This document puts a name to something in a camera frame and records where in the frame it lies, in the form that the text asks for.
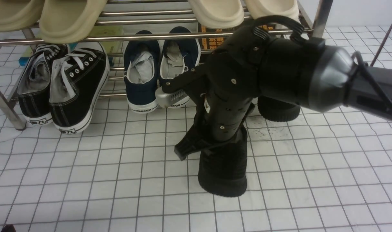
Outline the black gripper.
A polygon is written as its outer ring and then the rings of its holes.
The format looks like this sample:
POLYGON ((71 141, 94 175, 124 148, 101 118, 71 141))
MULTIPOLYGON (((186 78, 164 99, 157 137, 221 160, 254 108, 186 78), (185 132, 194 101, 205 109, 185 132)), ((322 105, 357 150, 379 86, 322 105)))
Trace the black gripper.
MULTIPOLYGON (((196 107, 194 122, 174 146, 180 160, 200 151, 223 148, 238 139, 252 100, 259 96, 258 65, 272 38, 262 25, 245 25, 191 70, 193 83, 183 89, 196 107)), ((167 83, 165 93, 179 91, 167 83)))

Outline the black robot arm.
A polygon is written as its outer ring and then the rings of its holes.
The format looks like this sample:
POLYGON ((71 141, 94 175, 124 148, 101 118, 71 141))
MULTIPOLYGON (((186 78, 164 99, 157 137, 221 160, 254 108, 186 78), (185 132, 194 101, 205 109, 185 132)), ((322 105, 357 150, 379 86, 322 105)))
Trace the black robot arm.
POLYGON ((190 97, 199 107, 194 124, 174 147, 189 154, 237 138, 254 98, 268 97, 317 112, 353 107, 392 121, 392 69, 369 67, 359 52, 326 45, 322 38, 277 38, 244 26, 204 64, 156 90, 161 107, 190 97))

